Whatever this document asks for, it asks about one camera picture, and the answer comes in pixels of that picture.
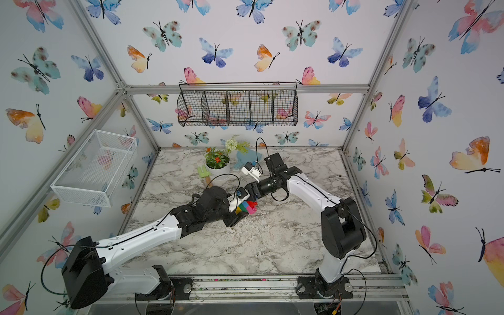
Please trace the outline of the white pot with flowers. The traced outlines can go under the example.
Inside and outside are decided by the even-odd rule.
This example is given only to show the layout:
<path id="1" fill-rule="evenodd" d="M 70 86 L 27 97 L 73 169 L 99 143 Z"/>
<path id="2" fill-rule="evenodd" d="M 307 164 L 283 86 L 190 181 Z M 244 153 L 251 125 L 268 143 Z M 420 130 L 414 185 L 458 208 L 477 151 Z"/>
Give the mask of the white pot with flowers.
<path id="1" fill-rule="evenodd" d="M 231 154 L 233 152 L 247 153 L 250 144 L 247 141 L 238 140 L 237 136 L 231 136 L 221 141 L 221 147 L 211 147 L 206 150 L 205 165 L 212 176 L 230 173 Z"/>

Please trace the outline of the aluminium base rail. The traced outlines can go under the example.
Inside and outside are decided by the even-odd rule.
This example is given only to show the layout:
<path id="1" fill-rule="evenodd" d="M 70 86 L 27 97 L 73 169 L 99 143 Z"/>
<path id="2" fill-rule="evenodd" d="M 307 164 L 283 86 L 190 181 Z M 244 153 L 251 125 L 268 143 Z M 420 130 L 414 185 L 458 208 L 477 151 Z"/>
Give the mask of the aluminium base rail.
<path id="1" fill-rule="evenodd" d="M 295 288 L 298 277 L 308 275 L 273 275 L 273 276 L 193 276 L 194 283 L 188 301 L 176 303 L 224 303 L 224 302 L 289 302 L 313 301 L 330 303 L 331 301 L 409 301 L 402 282 L 396 274 L 360 274 L 353 271 L 344 276 L 353 287 L 352 299 L 300 299 Z M 119 279 L 117 288 L 101 298 L 102 303 L 124 300 L 136 300 L 135 292 L 140 292 L 140 285 L 133 282 L 132 276 Z"/>

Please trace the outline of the white mesh wall basket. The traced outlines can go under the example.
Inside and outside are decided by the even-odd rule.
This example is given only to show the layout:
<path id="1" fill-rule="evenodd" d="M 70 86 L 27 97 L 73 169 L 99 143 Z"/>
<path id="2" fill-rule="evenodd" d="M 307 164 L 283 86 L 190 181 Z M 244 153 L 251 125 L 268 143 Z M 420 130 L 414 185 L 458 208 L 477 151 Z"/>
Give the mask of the white mesh wall basket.
<path id="1" fill-rule="evenodd" d="M 63 202 L 111 207 L 112 194 L 137 149 L 129 135 L 94 130 L 51 183 Z"/>

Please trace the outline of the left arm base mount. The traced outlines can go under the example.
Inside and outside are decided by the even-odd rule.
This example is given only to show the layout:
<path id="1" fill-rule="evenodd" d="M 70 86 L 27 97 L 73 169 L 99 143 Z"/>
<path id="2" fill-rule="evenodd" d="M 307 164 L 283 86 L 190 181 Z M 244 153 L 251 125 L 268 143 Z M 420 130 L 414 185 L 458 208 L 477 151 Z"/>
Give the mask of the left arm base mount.
<path id="1" fill-rule="evenodd" d="M 188 301 L 192 291 L 192 278 L 171 278 L 161 265 L 153 265 L 152 268 L 156 271 L 158 281 L 154 289 L 143 294 L 135 292 L 135 299 L 138 301 L 161 301 L 169 299 L 171 302 Z"/>

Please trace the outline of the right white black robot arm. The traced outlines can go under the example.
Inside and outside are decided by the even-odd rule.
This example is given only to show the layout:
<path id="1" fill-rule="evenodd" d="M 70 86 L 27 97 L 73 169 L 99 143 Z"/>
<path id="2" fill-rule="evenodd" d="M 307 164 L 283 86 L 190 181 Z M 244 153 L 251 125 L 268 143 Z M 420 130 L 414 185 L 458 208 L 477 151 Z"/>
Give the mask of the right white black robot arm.
<path id="1" fill-rule="evenodd" d="M 358 205 L 351 199 L 341 199 L 314 184 L 297 167 L 288 167 L 279 154 L 265 158 L 269 176 L 260 178 L 258 165 L 248 162 L 242 173 L 254 181 L 246 185 L 249 200 L 257 201 L 282 189 L 286 196 L 296 196 L 320 214 L 325 255 L 316 272 L 316 279 L 325 286 L 338 283 L 344 277 L 344 267 L 354 252 L 367 239 Z"/>

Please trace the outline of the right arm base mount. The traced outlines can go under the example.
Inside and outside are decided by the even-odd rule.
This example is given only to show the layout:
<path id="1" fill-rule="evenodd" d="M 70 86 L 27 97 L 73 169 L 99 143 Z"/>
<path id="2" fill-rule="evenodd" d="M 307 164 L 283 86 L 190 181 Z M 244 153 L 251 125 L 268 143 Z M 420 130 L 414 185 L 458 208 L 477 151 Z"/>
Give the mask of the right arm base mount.
<path id="1" fill-rule="evenodd" d="M 353 287 L 346 277 L 327 283 L 322 276 L 298 277 L 295 292 L 300 299 L 352 299 Z"/>

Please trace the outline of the teal whale shaped dish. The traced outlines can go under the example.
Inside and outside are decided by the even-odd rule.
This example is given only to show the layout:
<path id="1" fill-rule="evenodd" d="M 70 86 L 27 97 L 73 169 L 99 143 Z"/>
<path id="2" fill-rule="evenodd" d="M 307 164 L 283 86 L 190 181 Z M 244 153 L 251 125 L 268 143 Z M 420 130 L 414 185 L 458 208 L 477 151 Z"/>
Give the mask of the teal whale shaped dish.
<path id="1" fill-rule="evenodd" d="M 242 152 L 237 152 L 236 159 L 237 162 L 233 165 L 232 169 L 240 170 L 250 162 L 252 166 L 257 165 L 257 161 L 262 158 L 262 154 L 254 150 L 248 150 L 245 154 Z"/>

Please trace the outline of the green toy rake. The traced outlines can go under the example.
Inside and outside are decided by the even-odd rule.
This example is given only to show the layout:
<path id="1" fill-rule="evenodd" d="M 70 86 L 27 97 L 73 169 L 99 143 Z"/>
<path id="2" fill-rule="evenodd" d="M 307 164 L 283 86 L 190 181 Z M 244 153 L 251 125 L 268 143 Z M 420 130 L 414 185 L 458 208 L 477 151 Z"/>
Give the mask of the green toy rake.
<path id="1" fill-rule="evenodd" d="M 207 187 L 212 187 L 211 172 L 208 170 L 208 168 L 205 165 L 202 165 L 198 166 L 197 170 L 200 178 L 202 178 L 206 182 Z"/>

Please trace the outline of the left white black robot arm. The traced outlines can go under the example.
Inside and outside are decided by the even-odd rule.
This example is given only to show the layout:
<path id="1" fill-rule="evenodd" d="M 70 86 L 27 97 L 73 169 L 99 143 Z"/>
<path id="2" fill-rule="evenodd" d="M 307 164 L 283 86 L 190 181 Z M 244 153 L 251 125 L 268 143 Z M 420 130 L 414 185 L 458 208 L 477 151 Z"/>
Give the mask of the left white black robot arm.
<path id="1" fill-rule="evenodd" d="M 159 245 L 202 230 L 207 223 L 223 221 L 233 227 L 249 214 L 240 205 L 254 200 L 244 188 L 229 194 L 212 186 L 193 195 L 190 203 L 136 230 L 100 241 L 91 237 L 77 241 L 62 270 L 69 307 L 85 308 L 106 295 L 133 294 L 140 301 L 172 298 L 176 289 L 162 266 L 139 272 L 119 268 Z"/>

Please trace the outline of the green long lego brick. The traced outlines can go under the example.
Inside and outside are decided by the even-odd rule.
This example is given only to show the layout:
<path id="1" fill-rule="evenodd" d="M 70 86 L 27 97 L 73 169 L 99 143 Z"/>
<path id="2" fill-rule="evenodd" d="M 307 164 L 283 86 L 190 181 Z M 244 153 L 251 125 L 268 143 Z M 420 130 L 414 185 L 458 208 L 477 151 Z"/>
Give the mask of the green long lego brick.
<path id="1" fill-rule="evenodd" d="M 239 206 L 238 206 L 239 210 L 241 212 L 246 212 L 246 213 L 249 213 L 249 203 L 248 202 L 242 202 Z"/>

